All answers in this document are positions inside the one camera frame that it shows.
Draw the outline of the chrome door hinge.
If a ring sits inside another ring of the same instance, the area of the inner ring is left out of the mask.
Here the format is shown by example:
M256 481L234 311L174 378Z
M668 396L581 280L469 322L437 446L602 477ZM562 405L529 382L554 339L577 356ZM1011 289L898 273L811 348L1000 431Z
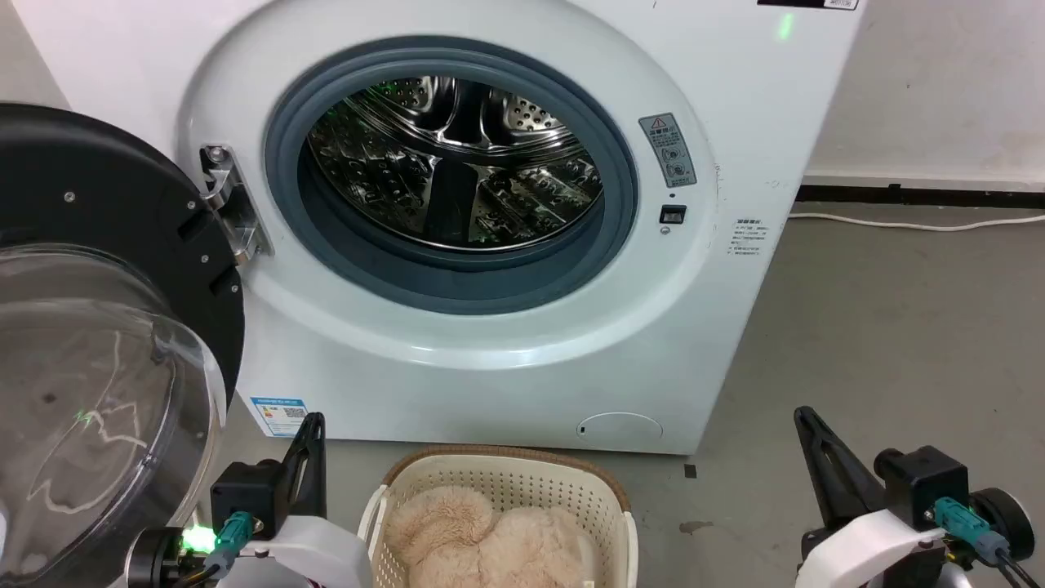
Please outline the chrome door hinge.
M247 190L238 160L230 146L204 145L199 162L206 177L202 199L219 220L238 265L257 256L272 256L275 250Z

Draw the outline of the grey rubber door gasket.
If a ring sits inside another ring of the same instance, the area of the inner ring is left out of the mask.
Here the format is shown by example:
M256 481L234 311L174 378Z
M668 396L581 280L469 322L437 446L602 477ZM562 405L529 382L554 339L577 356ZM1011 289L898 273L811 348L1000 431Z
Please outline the grey rubber door gasket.
M309 130L336 101L388 79L452 77L506 89L545 108L590 152L604 187L580 224L508 252L423 246L371 224L318 171ZM608 110L563 68L490 43L447 36L382 38L318 60L281 93L265 130L273 207L336 283L446 316L529 311L575 293L616 261L638 213L634 156Z

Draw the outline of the stainless steel washer drum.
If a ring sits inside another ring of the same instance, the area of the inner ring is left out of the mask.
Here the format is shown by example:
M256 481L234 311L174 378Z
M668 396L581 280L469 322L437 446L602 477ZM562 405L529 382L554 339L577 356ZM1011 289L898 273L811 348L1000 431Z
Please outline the stainless steel washer drum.
M306 141L340 199L397 237L508 252L559 237L604 193L567 124L519 94L452 77L374 83L336 101Z

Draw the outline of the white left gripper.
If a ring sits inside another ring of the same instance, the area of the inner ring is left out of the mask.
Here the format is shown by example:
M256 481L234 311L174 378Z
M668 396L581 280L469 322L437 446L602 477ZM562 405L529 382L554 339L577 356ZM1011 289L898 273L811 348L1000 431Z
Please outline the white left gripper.
M374 588L368 547L327 517L326 420L304 417L282 461L282 528L253 540L219 588Z

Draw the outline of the round drain filter cover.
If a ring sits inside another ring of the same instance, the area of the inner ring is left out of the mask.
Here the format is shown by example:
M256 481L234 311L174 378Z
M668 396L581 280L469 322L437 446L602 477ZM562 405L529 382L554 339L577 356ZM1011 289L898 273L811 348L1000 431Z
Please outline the round drain filter cover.
M579 423L576 432L590 449L613 452L654 452L664 428L658 421L633 411L604 411Z

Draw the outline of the washer door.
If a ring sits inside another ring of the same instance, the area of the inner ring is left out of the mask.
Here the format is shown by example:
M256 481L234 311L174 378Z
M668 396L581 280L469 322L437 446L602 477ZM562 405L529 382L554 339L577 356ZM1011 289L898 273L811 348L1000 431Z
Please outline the washer door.
M117 588L185 523L245 342L219 217L127 131L0 104L0 588Z

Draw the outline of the white front-load washing machine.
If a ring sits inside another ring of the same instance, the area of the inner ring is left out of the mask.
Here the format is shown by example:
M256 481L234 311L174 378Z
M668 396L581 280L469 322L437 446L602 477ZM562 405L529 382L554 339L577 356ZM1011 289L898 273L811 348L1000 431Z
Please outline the white front-load washing machine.
M236 156L273 254L238 265L231 398L301 399L333 439L587 450L579 423L633 411L664 428L643 453L675 455L705 436L865 14L757 0L10 3L55 109L145 141L200 194L202 146ZM638 213L591 283L519 313L437 315L336 283L292 237L266 184L273 108L318 60L407 36L541 60L608 110ZM695 185L665 186L638 126L661 113L683 131ZM658 224L665 204L686 205L684 224Z

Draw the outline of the grey warning sticker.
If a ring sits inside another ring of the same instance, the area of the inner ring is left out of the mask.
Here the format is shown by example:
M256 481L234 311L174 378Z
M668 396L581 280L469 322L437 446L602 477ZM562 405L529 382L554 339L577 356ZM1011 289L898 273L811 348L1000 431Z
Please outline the grey warning sticker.
M683 131L672 113L641 117L638 126L656 156L665 186L679 189L697 184L696 169Z

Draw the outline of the blue energy label sticker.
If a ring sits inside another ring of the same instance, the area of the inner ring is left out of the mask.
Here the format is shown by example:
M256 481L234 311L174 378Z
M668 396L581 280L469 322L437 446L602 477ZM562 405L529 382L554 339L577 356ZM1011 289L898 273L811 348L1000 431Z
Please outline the blue energy label sticker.
M301 399L250 397L249 403L271 438L295 438L309 414Z

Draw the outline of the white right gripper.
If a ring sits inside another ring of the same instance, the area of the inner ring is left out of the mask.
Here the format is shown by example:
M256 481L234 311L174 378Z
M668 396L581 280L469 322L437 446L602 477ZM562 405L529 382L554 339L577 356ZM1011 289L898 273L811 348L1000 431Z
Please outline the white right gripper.
M936 526L914 531L885 510L884 487L820 414L794 411L825 528L807 533L795 588L972 588L949 555L974 539L971 509L935 509Z

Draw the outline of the cream perforated laundry basket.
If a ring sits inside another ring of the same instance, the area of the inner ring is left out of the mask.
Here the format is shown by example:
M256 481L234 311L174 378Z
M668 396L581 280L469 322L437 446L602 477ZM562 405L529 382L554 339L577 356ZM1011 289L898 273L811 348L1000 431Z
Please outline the cream perforated laundry basket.
M638 588L638 533L622 484L583 458L488 444L436 444L400 458L363 510L375 588L407 588L407 565L385 542L388 518L407 499L444 485L480 492L500 511L560 507L587 532L593 580L585 588Z

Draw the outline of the black baseboard strip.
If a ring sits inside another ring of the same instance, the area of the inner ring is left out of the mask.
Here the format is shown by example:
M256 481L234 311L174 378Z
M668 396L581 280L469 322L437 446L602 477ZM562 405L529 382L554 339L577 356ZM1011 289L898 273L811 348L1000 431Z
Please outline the black baseboard strip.
M798 190L796 201L799 203L986 207L1045 212L1045 191L911 189L902 184L889 184L885 187L806 184Z

